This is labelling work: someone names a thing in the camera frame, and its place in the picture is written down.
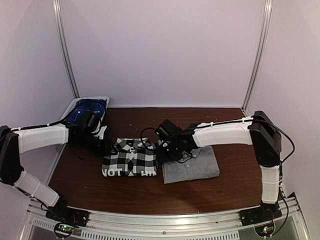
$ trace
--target black cable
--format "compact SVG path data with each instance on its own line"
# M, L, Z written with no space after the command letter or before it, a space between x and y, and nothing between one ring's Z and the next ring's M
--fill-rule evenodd
M87 104L88 102L85 101L85 102L82 102L78 105L76 105L63 119L59 120L59 121L55 121L55 122L52 122L52 123L49 123L49 124L42 124L42 125L34 125L34 126L25 126L25 127L21 127L21 128L16 128L16 129L12 129L11 131L12 132L15 132L15 131L18 131L18 130L29 130L29 129L39 129L39 128L46 128L46 127L50 127L50 126L54 126L54 125L57 125L57 124L61 124L63 121L65 121L68 117L70 117L70 115L79 107L79 106L82 106L84 104ZM96 102L91 102L91 103L97 103L97 104L100 104L104 110L105 110L105 113L107 112L107 108L104 104L102 104L101 102L99 101L96 101Z
M146 143L145 143L144 140L143 140L143 134L144 134L144 132L145 132L146 130L153 130L153 131L155 131L156 129L154 129L153 127L147 127L147 128L143 129L143 130L140 132L140 140L141 140L141 143L142 143L142 145L144 146L144 148L153 151L153 149L148 148L148 146L146 145Z
M207 125L203 125L203 126L195 126L195 127L191 127L191 128L188 128L188 129L185 129L185 130L182 130L180 132L177 132L177 133L173 133L171 135L169 135L166 139L166 141L172 139L172 138L176 138L178 137L179 135L181 134L185 134L189 131L193 131L195 129L205 129L205 128L208 128L208 127L212 127L212 126L216 126L216 125L224 125L224 124L236 124L236 123L246 123L246 122L252 122L253 119L247 119L247 120L231 120L231 121L221 121L221 122L216 122L216 123L210 123L210 124L207 124Z
M86 157L81 157L81 156L79 156L79 151L80 151L80 145L78 145L78 147L77 147L77 150L76 150L76 156L77 156L77 158L78 159L81 159L81 160L86 160L87 158Z
M281 194L280 191L279 191L279 194L280 194L280 197L282 198L282 200L283 200L283 202L284 202L284 204L285 204L285 206L286 206L286 216L285 216L285 219L284 219L282 225L279 227L279 229L278 229L275 233L272 234L272 236L274 236L274 235L276 235L277 233L280 232L280 230L281 230L281 229L283 228L283 226L285 225L285 223L286 223L286 221L287 221L287 219L288 219L288 216L289 216L289 206L288 206L288 203L286 202L284 196L282 196L282 194Z
M268 121L264 121L264 120L254 120L255 123L262 123L262 124L268 124L269 126L275 128L276 130L278 130L280 133L282 133L288 140L289 142L291 143L292 145L292 151L282 160L282 163L285 162L285 160L287 160L296 150L296 146L295 146L295 143L294 141L283 131L281 130L279 127L277 127L276 125L274 125L273 123L271 122L268 122Z
M34 199L36 199L39 203L41 203L41 210L42 211L45 211L45 212L47 212L47 211L49 211L51 214L53 214L59 221L61 221L61 222L66 222L66 220L63 218L63 217L61 217L61 216L58 216L56 213L54 213L43 201L41 201L41 200L39 200L39 199L37 199L37 198L35 198L34 197Z

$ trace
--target folded shirt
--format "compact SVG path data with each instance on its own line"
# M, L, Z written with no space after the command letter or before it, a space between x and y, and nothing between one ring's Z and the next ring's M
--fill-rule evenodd
M211 146L191 151L192 156L183 154L179 162L167 161L162 165L164 184L215 178L220 175L214 150Z
M103 158L102 174L114 176L156 176L158 162L154 149L148 138L118 138L111 154Z

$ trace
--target white arm segment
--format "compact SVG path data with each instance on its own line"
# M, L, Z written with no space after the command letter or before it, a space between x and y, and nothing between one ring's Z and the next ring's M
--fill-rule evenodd
M213 125L194 130L192 135L198 147L221 144L247 144L252 145L252 139L248 126L252 124L252 117L243 117L242 122ZM197 127L207 126L210 123L201 123ZM278 200L280 166L260 166L262 172L262 202L275 204Z
M264 167L262 172L262 202L265 204L275 204L279 194L280 166Z
M59 195L30 173L23 171L14 186L39 199L49 207L56 205Z
M222 125L213 125L206 128L194 130L193 140L198 147L220 144L248 144L252 145L252 140L248 126L252 124L252 117L243 117L243 122L227 123ZM210 123L201 123L197 127L210 125Z
M63 124L19 130L14 133L19 135L18 141L20 154L50 145L66 144L69 137L69 131Z

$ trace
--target vertical metal pole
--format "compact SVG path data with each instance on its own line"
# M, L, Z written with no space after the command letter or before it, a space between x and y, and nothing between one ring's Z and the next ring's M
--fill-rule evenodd
M248 113L247 108L248 108L249 100L251 98L251 95L252 95L256 80L257 80L259 68L261 65L262 55L263 55L263 51L265 49L266 40L267 40L267 36L268 36L268 32L269 32L271 13L272 13L272 0L265 0L258 49L257 49L256 56L255 56L255 61L254 61L253 69L252 69L252 74L251 74L248 90L246 92L245 99L244 99L244 102L242 105L242 111L244 112L245 115L246 115L246 113Z
M76 84L74 72L72 70L68 48L67 48L66 36L65 36L64 25L63 25L62 15L61 15L60 0L53 0L53 10L54 10L54 16L56 20L56 26L58 30L58 36L60 40L62 57L63 57L66 73L69 78L69 82L70 82L70 86L71 86L74 98L79 98L80 95L79 95L78 87Z

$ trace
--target shirt collar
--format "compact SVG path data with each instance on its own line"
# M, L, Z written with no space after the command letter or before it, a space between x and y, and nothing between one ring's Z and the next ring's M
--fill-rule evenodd
M201 147L197 148L197 149L192 149L191 150L191 154L192 154L192 158L196 158L198 157L198 155L200 154L201 151ZM188 160L190 159L190 155L189 154L182 154L183 160Z
M154 146L151 144L147 137L142 138L144 144L148 147L148 149L153 150ZM118 138L115 143L115 147L123 150L130 150L130 148L134 147L135 149L144 149L144 145L142 144L139 138Z

